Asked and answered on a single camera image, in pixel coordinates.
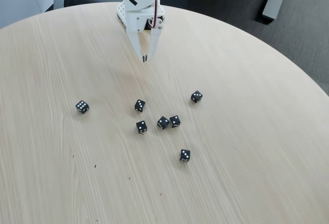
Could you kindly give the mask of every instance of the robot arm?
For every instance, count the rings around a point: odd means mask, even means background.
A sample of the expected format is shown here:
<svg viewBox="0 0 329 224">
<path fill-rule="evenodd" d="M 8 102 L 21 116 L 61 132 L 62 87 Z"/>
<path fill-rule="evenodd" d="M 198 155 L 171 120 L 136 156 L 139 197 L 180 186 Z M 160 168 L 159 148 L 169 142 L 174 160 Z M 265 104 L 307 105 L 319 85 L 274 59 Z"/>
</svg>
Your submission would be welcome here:
<svg viewBox="0 0 329 224">
<path fill-rule="evenodd" d="M 136 55 L 142 62 L 149 60 L 155 53 L 163 28 L 164 10 L 160 0 L 123 0 L 117 14 L 126 27 L 127 35 Z M 149 31 L 148 52 L 141 53 L 139 34 Z"/>
</svg>

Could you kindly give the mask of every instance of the dice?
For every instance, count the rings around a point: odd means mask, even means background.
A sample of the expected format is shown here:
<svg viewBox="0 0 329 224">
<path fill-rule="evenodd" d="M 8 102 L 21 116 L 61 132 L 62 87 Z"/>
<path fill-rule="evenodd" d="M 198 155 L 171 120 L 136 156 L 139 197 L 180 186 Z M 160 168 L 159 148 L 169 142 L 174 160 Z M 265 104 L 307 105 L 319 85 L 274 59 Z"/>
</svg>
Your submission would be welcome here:
<svg viewBox="0 0 329 224">
<path fill-rule="evenodd" d="M 169 119 L 169 122 L 170 122 L 171 128 L 178 127 L 180 125 L 180 120 L 179 120 L 179 117 L 177 115 L 171 117 Z"/>
<path fill-rule="evenodd" d="M 169 120 L 162 116 L 159 120 L 158 120 L 158 126 L 161 128 L 161 129 L 166 129 L 166 127 L 168 126 L 169 124 Z"/>
<path fill-rule="evenodd" d="M 76 105 L 77 110 L 84 114 L 85 112 L 87 112 L 89 110 L 89 105 L 87 103 L 85 103 L 84 101 L 80 101 L 77 105 Z"/>
<path fill-rule="evenodd" d="M 191 100 L 195 103 L 199 102 L 201 99 L 202 99 L 202 94 L 199 91 L 196 91 L 191 96 Z"/>
<path fill-rule="evenodd" d="M 137 122 L 136 126 L 139 134 L 144 133 L 148 130 L 145 121 Z"/>
<path fill-rule="evenodd" d="M 135 109 L 137 111 L 143 112 L 144 108 L 145 108 L 145 102 L 138 99 L 136 104 L 135 104 Z"/>
<path fill-rule="evenodd" d="M 191 152 L 188 150 L 181 150 L 179 154 L 179 159 L 181 161 L 189 161 Z"/>
</svg>

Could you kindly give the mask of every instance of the round table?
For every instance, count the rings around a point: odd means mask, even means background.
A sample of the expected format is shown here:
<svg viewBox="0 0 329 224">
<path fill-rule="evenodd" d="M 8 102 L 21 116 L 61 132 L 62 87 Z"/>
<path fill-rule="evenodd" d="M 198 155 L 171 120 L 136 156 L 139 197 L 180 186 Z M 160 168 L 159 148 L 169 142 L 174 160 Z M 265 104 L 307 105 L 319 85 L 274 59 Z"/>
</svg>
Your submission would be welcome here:
<svg viewBox="0 0 329 224">
<path fill-rule="evenodd" d="M 116 6 L 0 30 L 1 223 L 328 223 L 320 87 L 257 38 L 172 7 L 142 63 Z"/>
</svg>

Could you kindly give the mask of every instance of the floor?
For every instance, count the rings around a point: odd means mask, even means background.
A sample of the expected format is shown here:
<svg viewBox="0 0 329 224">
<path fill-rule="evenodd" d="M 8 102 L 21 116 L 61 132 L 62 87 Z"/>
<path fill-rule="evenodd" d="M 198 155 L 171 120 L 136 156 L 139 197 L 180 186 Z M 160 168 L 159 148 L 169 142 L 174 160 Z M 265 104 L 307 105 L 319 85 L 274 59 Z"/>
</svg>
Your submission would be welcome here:
<svg viewBox="0 0 329 224">
<path fill-rule="evenodd" d="M 329 0 L 284 0 L 270 24 L 261 16 L 266 1 L 190 0 L 189 6 L 266 42 L 329 94 Z"/>
</svg>

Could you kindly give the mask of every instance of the black die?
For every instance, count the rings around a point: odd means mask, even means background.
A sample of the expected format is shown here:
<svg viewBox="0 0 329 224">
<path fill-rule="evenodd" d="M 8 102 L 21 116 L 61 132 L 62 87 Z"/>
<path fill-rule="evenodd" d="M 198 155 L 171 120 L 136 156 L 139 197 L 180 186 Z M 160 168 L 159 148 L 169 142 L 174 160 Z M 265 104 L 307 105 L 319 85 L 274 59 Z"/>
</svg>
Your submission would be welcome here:
<svg viewBox="0 0 329 224">
<path fill-rule="evenodd" d="M 137 111 L 143 112 L 144 108 L 145 108 L 145 102 L 138 99 L 136 104 L 135 104 L 135 109 Z"/>
<path fill-rule="evenodd" d="M 181 161 L 189 161 L 189 160 L 190 160 L 190 154 L 191 154 L 190 151 L 187 151 L 187 150 L 181 150 L 181 151 L 180 151 L 180 154 L 179 154 L 179 159 L 180 159 Z"/>
<path fill-rule="evenodd" d="M 89 110 L 89 105 L 87 103 L 85 103 L 84 101 L 80 101 L 77 105 L 76 105 L 77 110 L 84 114 L 85 112 L 87 112 Z"/>
<path fill-rule="evenodd" d="M 138 133 L 140 133 L 140 134 L 144 133 L 148 130 L 145 121 L 137 122 L 136 125 L 137 125 Z"/>
<path fill-rule="evenodd" d="M 195 93 L 192 94 L 191 100 L 195 103 L 199 102 L 202 99 L 202 94 L 199 91 L 196 91 Z"/>
<path fill-rule="evenodd" d="M 168 126 L 169 124 L 169 120 L 162 116 L 159 120 L 158 120 L 158 126 L 161 128 L 161 129 L 166 129 L 166 127 Z"/>
<path fill-rule="evenodd" d="M 171 117 L 169 119 L 169 122 L 170 122 L 170 125 L 171 125 L 172 128 L 178 127 L 180 125 L 180 120 L 179 120 L 179 117 L 177 115 Z"/>
</svg>

